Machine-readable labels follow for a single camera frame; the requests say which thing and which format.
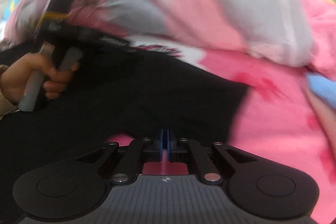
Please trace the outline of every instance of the gray ribbed panel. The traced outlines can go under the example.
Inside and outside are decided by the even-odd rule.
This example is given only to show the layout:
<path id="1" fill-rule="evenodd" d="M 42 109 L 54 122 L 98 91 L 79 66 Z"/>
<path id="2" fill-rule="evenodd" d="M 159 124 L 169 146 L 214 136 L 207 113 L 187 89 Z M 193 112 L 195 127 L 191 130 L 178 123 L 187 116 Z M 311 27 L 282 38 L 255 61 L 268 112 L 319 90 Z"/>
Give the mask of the gray ribbed panel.
<path id="1" fill-rule="evenodd" d="M 62 224 L 316 224 L 309 217 L 271 221 L 235 206 L 220 187 L 200 183 L 194 175 L 139 176 L 114 187 L 106 200 L 86 216 Z M 46 222 L 24 218 L 20 224 Z"/>

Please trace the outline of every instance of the silver bolt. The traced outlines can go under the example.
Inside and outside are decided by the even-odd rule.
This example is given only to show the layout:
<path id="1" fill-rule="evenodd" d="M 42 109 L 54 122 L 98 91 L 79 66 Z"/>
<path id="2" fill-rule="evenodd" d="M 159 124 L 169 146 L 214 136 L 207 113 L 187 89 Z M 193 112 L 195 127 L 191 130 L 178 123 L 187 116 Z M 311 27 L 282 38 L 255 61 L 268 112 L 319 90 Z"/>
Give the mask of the silver bolt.
<path id="1" fill-rule="evenodd" d="M 125 182 L 125 181 L 128 181 L 128 176 L 126 174 L 122 174 L 122 173 L 115 174 L 113 176 L 113 180 L 115 182 Z"/>
<path id="2" fill-rule="evenodd" d="M 219 181 L 221 176 L 216 173 L 208 173 L 204 175 L 205 180 L 207 181 Z"/>

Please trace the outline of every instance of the person's finger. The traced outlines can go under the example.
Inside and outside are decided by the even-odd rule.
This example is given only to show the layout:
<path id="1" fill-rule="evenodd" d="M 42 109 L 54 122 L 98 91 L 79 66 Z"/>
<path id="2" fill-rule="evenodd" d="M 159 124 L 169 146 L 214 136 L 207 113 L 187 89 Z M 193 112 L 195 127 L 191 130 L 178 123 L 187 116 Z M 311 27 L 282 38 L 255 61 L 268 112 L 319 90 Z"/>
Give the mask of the person's finger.
<path id="1" fill-rule="evenodd" d="M 57 99 L 60 96 L 60 93 L 58 93 L 58 92 L 47 92 L 45 94 L 45 96 L 50 100 L 54 100 L 54 99 Z"/>
<path id="2" fill-rule="evenodd" d="M 71 67 L 72 72 L 76 72 L 77 70 L 79 70 L 79 63 L 78 62 L 73 64 L 72 67 Z"/>
<path id="3" fill-rule="evenodd" d="M 55 68 L 51 68 L 47 75 L 52 81 L 59 83 L 68 83 L 73 77 L 73 73 L 69 70 L 66 71 L 57 71 Z"/>
<path id="4" fill-rule="evenodd" d="M 25 68 L 28 70 L 41 70 L 47 74 L 53 67 L 49 57 L 42 54 L 28 53 L 24 55 L 21 62 L 25 63 Z"/>
<path id="5" fill-rule="evenodd" d="M 43 87 L 47 92 L 63 92 L 67 89 L 67 84 L 54 81 L 47 81 Z"/>

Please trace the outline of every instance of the human hand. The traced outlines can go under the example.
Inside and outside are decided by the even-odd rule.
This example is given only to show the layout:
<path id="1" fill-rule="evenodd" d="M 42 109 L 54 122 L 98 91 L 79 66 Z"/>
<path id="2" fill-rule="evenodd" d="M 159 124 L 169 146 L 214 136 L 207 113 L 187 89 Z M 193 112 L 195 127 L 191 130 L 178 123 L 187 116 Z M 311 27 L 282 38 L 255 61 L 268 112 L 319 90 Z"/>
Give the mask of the human hand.
<path id="1" fill-rule="evenodd" d="M 42 54 L 28 53 L 11 65 L 0 77 L 0 89 L 4 97 L 12 104 L 18 103 L 23 97 L 27 81 L 33 70 L 41 70 L 50 80 L 46 81 L 43 88 L 48 99 L 56 99 L 66 90 L 68 83 L 77 71 L 76 63 L 70 70 L 57 71 L 51 60 Z"/>

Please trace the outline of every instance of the pink bed sheet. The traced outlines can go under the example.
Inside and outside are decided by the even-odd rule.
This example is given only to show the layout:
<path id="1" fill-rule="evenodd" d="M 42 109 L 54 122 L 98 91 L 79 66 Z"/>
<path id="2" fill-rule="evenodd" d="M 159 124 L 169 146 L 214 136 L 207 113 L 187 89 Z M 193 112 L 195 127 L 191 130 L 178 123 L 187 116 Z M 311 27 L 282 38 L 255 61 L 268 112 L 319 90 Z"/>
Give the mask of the pink bed sheet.
<path id="1" fill-rule="evenodd" d="M 312 218 L 320 224 L 331 223 L 336 217 L 336 167 L 302 89 L 305 69 L 215 50 L 206 50 L 199 64 L 220 77 L 253 87 L 236 115 L 229 143 L 311 175 L 320 186 Z M 128 145 L 132 138 L 120 135 L 112 140 Z M 186 174 L 186 168 L 169 162 L 151 163 L 144 173 Z"/>

